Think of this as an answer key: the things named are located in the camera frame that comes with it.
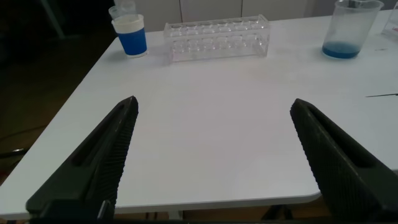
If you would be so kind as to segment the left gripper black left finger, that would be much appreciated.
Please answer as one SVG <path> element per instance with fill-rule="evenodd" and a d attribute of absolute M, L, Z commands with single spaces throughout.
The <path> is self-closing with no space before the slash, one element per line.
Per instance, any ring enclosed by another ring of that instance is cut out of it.
<path fill-rule="evenodd" d="M 28 199 L 31 218 L 113 219 L 138 114 L 136 97 L 120 101 Z"/>

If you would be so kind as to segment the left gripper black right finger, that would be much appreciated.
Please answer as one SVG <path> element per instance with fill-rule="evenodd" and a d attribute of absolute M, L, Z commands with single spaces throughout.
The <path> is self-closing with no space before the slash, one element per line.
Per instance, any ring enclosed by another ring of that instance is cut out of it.
<path fill-rule="evenodd" d="M 347 222 L 397 222 L 397 174 L 311 103 L 290 116 L 331 214 Z"/>

